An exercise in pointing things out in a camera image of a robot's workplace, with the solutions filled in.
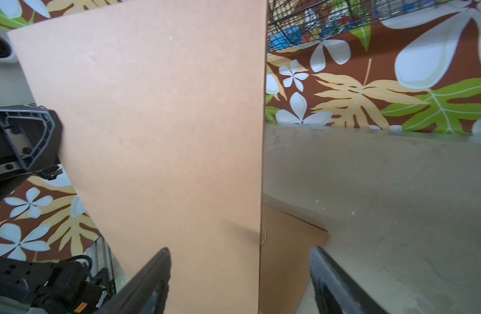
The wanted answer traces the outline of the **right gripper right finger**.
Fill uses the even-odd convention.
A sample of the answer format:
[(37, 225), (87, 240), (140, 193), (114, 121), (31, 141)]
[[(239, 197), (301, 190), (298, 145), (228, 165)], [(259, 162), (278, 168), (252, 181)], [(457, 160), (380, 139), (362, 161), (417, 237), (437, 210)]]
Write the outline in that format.
[(322, 247), (311, 249), (309, 266), (319, 313), (387, 314)]

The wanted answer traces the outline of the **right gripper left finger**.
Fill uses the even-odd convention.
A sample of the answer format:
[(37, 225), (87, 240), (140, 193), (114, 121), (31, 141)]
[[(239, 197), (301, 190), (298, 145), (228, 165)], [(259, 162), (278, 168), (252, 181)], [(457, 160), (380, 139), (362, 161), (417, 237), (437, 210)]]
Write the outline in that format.
[(162, 248), (97, 312), (106, 314), (163, 314), (169, 292), (171, 254)]

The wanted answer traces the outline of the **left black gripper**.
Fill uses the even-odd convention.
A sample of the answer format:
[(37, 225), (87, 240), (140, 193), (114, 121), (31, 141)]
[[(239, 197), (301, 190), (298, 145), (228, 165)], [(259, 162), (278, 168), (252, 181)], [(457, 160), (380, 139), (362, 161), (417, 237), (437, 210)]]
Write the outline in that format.
[(63, 173), (61, 138), (55, 111), (33, 104), (0, 107), (0, 202), (32, 175), (51, 181)]

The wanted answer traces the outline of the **brown file bag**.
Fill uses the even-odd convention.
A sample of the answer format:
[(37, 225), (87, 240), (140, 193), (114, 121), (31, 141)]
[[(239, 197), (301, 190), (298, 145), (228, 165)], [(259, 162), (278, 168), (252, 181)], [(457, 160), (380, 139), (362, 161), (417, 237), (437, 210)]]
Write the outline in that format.
[(258, 311), (267, 8), (128, 1), (9, 33), (126, 275), (170, 250), (167, 313)]
[(310, 281), (309, 255), (328, 232), (268, 205), (262, 206), (260, 313), (296, 313)]

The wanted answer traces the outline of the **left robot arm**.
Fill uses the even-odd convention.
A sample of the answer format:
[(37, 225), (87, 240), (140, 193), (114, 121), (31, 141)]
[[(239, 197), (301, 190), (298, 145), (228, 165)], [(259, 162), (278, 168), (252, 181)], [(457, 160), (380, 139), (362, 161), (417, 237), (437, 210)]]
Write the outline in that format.
[(116, 292), (113, 260), (64, 171), (45, 107), (0, 107), (0, 313), (94, 313)]

